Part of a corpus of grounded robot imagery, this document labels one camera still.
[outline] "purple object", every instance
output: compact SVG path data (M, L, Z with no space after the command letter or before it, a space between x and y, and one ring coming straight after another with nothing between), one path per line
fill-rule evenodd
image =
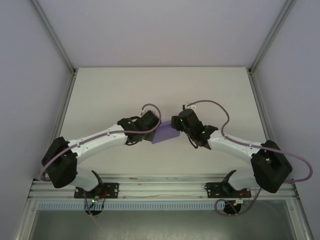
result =
M180 131L171 127L171 121L164 121L156 129L152 144L157 144L180 136Z

